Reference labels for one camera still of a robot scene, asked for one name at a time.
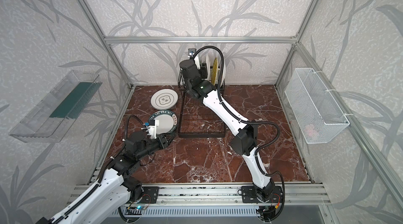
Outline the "white plate green lettered rim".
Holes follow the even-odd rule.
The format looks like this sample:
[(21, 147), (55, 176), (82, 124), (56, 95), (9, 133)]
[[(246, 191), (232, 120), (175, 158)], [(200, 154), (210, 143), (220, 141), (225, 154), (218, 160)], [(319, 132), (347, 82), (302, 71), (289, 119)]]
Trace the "white plate green lettered rim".
[(177, 116), (173, 111), (161, 110), (152, 114), (149, 120), (157, 120), (156, 134), (172, 133), (177, 127)]

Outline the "yellow green woven plate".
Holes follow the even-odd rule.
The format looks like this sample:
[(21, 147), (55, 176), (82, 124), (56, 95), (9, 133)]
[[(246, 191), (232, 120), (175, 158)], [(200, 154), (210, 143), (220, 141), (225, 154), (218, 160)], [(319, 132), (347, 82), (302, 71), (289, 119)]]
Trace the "yellow green woven plate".
[(212, 67), (212, 71), (211, 71), (211, 83), (213, 85), (215, 85), (217, 82), (217, 79), (218, 79), (218, 58), (216, 57), (214, 59), (213, 67)]

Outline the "large white orange sunburst plate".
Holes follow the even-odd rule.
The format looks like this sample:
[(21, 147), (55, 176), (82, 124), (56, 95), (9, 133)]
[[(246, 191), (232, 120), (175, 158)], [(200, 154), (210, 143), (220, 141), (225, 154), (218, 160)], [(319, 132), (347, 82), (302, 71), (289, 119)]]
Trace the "large white orange sunburst plate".
[(206, 70), (207, 70), (207, 80), (211, 79), (211, 61), (209, 55), (206, 55)]

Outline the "mint green flower plate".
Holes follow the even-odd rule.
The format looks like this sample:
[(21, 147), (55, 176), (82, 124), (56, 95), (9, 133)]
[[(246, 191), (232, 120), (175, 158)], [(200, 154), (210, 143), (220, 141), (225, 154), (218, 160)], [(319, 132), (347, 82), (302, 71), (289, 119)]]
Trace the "mint green flower plate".
[(207, 78), (207, 64), (205, 61), (202, 60), (201, 54), (198, 54), (198, 60), (199, 60), (199, 65), (200, 65), (200, 69), (199, 69), (199, 73), (202, 79), (206, 79)]

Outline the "small white orange sunburst plate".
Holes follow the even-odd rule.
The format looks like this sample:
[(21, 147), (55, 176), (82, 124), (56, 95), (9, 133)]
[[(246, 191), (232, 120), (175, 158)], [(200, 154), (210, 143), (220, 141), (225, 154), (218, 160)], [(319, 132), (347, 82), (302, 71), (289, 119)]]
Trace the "small white orange sunburst plate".
[(224, 85), (225, 82), (225, 77), (226, 77), (226, 64), (224, 64), (223, 68), (222, 68), (222, 79), (220, 82), (220, 87), (222, 87)]

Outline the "white plate grey flower outline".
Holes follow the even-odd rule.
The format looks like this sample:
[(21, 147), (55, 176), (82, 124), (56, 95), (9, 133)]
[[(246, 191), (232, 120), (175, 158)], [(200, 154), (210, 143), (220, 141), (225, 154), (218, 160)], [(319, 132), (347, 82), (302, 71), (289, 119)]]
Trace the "white plate grey flower outline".
[(151, 105), (157, 110), (169, 110), (178, 102), (178, 94), (173, 89), (162, 89), (154, 93)]

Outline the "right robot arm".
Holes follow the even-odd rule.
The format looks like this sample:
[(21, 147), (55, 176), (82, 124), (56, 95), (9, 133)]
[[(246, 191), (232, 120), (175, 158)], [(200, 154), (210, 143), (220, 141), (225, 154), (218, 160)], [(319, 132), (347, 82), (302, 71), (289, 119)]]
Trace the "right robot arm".
[[(265, 203), (269, 200), (276, 187), (272, 177), (278, 174), (281, 182), (284, 182), (284, 179), (279, 171), (275, 171), (272, 174), (267, 173), (259, 151), (278, 140), (281, 133), (280, 128), (277, 124), (270, 121), (249, 121), (225, 101), (220, 92), (220, 85), (216, 86), (202, 76), (202, 69), (199, 66), (197, 56), (206, 49), (213, 49), (218, 52), (221, 58), (220, 67), (224, 68), (224, 56), (219, 48), (215, 46), (204, 46), (198, 50), (190, 48), (188, 50), (189, 59), (183, 60), (179, 64), (184, 88), (191, 97), (202, 101), (206, 107), (210, 108), (228, 126), (234, 135), (230, 146), (233, 151), (243, 157), (252, 175), (257, 198)], [(261, 124), (271, 125), (277, 132), (271, 142), (259, 146), (257, 144), (257, 136), (258, 126)]]

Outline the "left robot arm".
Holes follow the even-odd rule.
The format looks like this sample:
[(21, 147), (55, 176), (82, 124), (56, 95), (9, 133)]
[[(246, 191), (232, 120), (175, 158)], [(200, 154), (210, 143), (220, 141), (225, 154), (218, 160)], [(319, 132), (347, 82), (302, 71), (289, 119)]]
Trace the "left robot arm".
[(176, 119), (149, 119), (139, 131), (124, 133), (123, 147), (105, 164), (97, 180), (76, 200), (52, 218), (41, 218), (40, 224), (100, 224), (114, 210), (129, 201), (142, 198), (142, 183), (132, 175), (141, 160), (167, 148), (176, 136)]

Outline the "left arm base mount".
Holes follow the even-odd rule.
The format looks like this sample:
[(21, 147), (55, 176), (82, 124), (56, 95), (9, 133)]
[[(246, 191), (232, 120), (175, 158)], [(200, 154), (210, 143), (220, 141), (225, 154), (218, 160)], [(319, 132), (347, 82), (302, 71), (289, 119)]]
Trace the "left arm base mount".
[(159, 189), (157, 186), (139, 187), (131, 192), (130, 203), (156, 204)]

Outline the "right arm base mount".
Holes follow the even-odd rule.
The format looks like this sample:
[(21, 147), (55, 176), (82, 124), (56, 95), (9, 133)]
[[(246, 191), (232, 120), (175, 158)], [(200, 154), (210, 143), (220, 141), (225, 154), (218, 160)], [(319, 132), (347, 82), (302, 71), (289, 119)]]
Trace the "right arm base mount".
[(241, 186), (237, 191), (238, 195), (242, 197), (243, 203), (262, 203), (262, 204), (276, 204), (282, 202), (283, 190), (281, 186), (275, 186), (272, 193), (266, 200), (260, 200), (253, 186)]

